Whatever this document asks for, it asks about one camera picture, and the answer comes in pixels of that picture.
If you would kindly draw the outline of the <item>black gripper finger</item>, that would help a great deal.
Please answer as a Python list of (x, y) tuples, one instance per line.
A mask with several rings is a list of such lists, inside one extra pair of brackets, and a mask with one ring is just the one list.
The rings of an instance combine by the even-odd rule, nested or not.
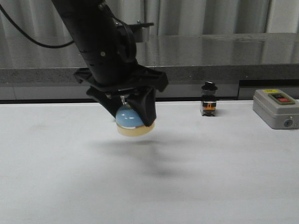
[(114, 118), (119, 108), (123, 105), (120, 97), (108, 98), (105, 93), (90, 87), (86, 94), (99, 104), (101, 104)]
[(128, 104), (137, 112), (145, 126), (151, 126), (156, 119), (156, 89), (142, 87), (127, 98)]

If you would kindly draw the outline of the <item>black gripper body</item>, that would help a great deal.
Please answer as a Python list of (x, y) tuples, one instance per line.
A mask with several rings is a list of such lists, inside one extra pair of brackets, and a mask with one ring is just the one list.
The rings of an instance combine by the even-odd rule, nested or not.
[(75, 79), (108, 98), (146, 86), (163, 92), (168, 85), (165, 72), (138, 64), (134, 35), (126, 23), (74, 23), (73, 39), (87, 65), (74, 73)]

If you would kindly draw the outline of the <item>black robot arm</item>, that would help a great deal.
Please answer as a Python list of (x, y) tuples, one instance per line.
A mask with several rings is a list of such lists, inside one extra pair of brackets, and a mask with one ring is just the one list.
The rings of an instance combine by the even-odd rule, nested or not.
[(137, 62), (136, 25), (117, 19), (103, 0), (55, 0), (53, 5), (87, 65), (74, 75), (90, 85), (87, 95), (112, 116), (125, 96), (143, 124), (152, 125), (156, 91), (165, 90), (168, 78)]

